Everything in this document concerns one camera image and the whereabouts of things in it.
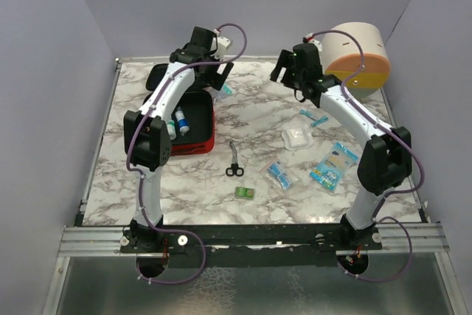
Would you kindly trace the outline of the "small teal clear pouch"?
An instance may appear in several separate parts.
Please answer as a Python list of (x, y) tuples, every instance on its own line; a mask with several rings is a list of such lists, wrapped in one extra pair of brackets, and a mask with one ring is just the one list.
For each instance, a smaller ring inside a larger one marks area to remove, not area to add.
[(227, 97), (232, 96), (232, 94), (233, 94), (232, 89), (229, 86), (227, 86), (226, 84), (224, 84), (223, 87), (219, 91), (215, 92), (215, 99), (216, 100), (224, 100)]

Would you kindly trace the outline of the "white bottle blue label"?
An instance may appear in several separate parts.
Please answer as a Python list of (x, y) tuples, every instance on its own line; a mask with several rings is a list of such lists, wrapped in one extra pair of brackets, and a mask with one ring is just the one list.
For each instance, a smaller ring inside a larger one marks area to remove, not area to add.
[(181, 135), (184, 136), (190, 131), (190, 127), (181, 107), (176, 108), (175, 116), (178, 123), (178, 129)]

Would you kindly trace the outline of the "clear bottle green label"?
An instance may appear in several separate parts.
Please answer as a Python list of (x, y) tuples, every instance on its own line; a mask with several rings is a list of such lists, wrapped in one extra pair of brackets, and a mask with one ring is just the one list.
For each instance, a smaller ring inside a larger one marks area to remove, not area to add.
[(177, 137), (176, 126), (173, 120), (167, 122), (167, 132), (169, 133), (170, 140), (173, 141)]

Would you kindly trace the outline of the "white gauze clear bag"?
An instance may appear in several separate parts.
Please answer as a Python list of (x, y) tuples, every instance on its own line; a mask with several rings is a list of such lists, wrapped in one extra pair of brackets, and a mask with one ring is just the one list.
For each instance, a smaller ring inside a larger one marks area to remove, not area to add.
[(287, 150), (302, 150), (313, 144), (313, 137), (306, 127), (284, 128), (281, 133)]

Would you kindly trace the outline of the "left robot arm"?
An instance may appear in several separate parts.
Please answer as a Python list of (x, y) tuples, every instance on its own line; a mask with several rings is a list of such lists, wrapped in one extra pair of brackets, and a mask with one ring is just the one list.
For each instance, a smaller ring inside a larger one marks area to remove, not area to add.
[(220, 90), (234, 66), (224, 56), (232, 41), (221, 35), (222, 27), (195, 27), (190, 41), (171, 53), (158, 75), (159, 83), (136, 111), (123, 119), (126, 167), (137, 173), (135, 225), (143, 226), (137, 243), (147, 252), (158, 250), (163, 234), (160, 203), (162, 169), (171, 155), (168, 123), (178, 102), (193, 87)]

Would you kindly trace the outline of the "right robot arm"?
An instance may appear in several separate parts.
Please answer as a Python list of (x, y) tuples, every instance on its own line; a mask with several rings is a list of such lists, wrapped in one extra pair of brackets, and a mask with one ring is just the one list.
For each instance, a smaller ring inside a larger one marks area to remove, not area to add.
[(309, 100), (335, 118), (363, 148), (357, 176), (361, 189), (352, 206), (342, 217), (348, 224), (339, 230), (340, 244), (356, 249), (366, 238), (364, 229), (374, 224), (374, 217), (382, 199), (412, 173), (411, 134), (404, 127), (393, 128), (373, 114), (359, 112), (361, 104), (347, 93), (335, 75), (325, 75), (314, 44), (302, 43), (291, 51), (283, 49), (270, 74), (276, 82), (281, 70), (281, 84), (302, 93), (302, 101)]

